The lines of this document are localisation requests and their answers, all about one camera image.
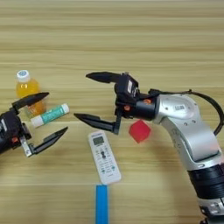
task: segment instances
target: blue stick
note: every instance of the blue stick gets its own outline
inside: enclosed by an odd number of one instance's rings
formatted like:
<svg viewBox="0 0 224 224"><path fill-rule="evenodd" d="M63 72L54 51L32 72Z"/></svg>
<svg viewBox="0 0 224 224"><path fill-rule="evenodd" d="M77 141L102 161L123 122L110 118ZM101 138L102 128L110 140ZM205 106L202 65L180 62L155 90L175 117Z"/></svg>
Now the blue stick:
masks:
<svg viewBox="0 0 224 224"><path fill-rule="evenodd" d="M108 187L96 186L95 224L109 224Z"/></svg>

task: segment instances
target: wooden table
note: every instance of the wooden table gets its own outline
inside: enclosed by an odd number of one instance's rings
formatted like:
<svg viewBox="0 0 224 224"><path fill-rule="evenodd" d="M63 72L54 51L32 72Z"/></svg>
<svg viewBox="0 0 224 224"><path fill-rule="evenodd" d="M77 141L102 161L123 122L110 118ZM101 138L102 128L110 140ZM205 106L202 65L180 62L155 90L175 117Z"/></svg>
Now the wooden table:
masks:
<svg viewBox="0 0 224 224"><path fill-rule="evenodd" d="M51 149L26 158L21 148L0 157L0 222L95 223L100 184L88 145L94 129L74 118L91 113L113 121L113 85L88 80L93 71L129 71L142 92L194 89L224 106L224 2L76 2L1 0L0 111L16 100L15 74L28 69L49 91L48 108L68 103L71 113L39 129L32 141L65 126ZM218 116L206 102L202 115L214 129ZM186 171L166 131L150 124L144 143L108 140L122 172L109 188L111 224L194 224L202 218ZM223 132L218 136L224 145Z"/></svg>

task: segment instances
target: orange juice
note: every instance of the orange juice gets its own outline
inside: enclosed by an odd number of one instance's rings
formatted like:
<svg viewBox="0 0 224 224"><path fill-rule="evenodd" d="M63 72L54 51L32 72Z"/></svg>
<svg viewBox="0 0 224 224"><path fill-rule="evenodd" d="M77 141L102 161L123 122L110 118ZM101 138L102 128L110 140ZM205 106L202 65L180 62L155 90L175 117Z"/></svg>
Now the orange juice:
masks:
<svg viewBox="0 0 224 224"><path fill-rule="evenodd" d="M27 95L33 95L40 92L39 83L31 78L27 70L17 72L17 79L17 97L19 99ZM43 101L39 101L30 107L26 107L25 112L29 118L39 116L46 112L46 105Z"/></svg>

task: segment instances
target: red cube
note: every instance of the red cube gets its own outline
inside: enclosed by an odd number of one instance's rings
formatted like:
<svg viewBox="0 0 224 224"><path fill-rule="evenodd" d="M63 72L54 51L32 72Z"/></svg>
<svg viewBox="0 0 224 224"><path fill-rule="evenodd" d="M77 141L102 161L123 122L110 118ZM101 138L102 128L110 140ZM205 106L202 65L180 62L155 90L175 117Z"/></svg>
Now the red cube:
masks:
<svg viewBox="0 0 224 224"><path fill-rule="evenodd" d="M143 140L145 140L151 133L151 129L149 126L144 123L144 121L139 120L137 122L134 122L129 127L129 134L138 142L141 143Z"/></svg>

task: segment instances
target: plastic bottle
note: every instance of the plastic bottle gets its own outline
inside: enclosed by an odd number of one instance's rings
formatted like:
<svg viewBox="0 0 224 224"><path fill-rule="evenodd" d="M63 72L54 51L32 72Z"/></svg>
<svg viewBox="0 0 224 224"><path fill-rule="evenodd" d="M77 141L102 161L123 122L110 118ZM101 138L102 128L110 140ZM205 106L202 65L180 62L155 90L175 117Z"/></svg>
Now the plastic bottle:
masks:
<svg viewBox="0 0 224 224"><path fill-rule="evenodd" d="M35 116L31 119L31 123L34 126L34 128L37 128L41 125L44 125L46 123L49 123L65 114L69 113L69 107L66 103L62 104L61 106L58 106L56 108L53 108L47 112L45 112L43 115Z"/></svg>
<svg viewBox="0 0 224 224"><path fill-rule="evenodd" d="M17 72L17 97L19 99L40 92L39 84L34 80L27 70ZM30 107L25 108L25 113L29 118L41 115L46 112L46 105L43 101L39 101Z"/></svg>

